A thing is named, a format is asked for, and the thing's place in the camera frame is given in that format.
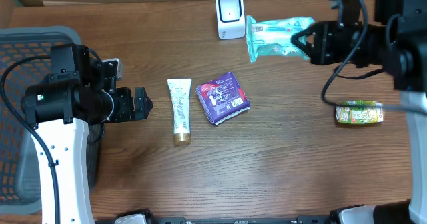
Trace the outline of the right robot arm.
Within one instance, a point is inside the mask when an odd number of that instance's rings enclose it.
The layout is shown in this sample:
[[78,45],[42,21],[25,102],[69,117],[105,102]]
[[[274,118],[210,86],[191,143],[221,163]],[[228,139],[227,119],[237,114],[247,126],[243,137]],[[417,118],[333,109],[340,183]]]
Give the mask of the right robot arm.
[[335,209],[327,223],[426,222],[426,0],[375,0],[374,24],[364,0],[330,0],[334,21],[320,21],[292,35],[291,42],[314,65],[335,64],[333,77],[349,63],[377,65],[392,76],[406,114],[412,163],[412,196],[385,205]]

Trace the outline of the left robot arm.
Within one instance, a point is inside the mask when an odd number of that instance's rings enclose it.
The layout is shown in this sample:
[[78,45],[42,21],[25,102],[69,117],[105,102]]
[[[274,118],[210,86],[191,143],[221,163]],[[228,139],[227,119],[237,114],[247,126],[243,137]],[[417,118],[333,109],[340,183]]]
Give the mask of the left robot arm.
[[94,223],[89,200],[89,128],[147,119],[143,87],[118,88],[119,59],[101,60],[74,43],[50,49],[51,72],[21,101],[38,152],[43,223]]

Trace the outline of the white cream tube gold cap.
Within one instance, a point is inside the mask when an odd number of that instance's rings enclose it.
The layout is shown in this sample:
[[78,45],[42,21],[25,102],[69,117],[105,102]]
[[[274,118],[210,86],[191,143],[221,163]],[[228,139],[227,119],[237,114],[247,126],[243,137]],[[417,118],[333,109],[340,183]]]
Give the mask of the white cream tube gold cap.
[[189,100],[191,79],[168,79],[173,106],[173,141],[176,145],[188,145],[191,142]]

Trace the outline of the teal wet wipes pack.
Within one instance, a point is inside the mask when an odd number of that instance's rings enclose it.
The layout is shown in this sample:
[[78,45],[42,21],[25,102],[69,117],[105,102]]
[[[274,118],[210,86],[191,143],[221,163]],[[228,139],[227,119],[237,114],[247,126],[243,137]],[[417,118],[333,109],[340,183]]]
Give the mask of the teal wet wipes pack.
[[291,17],[257,22],[251,15],[247,15],[246,43],[250,62],[255,63],[260,56],[309,59],[303,51],[291,43],[291,37],[313,23],[312,17]]

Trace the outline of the purple sanitary pad pack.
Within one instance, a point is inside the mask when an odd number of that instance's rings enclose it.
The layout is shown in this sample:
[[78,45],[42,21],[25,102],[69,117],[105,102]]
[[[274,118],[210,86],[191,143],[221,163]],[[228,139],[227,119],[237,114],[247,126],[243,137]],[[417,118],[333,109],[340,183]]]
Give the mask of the purple sanitary pad pack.
[[250,100],[232,72],[199,85],[195,92],[208,121],[215,126],[251,108]]

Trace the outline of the green tea carton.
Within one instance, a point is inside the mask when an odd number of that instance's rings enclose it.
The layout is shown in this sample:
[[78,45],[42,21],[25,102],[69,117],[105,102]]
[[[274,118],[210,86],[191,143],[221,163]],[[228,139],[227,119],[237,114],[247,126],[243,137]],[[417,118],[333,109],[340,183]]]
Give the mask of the green tea carton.
[[384,121],[382,104],[376,101],[344,101],[336,107],[336,121],[352,125],[381,123]]

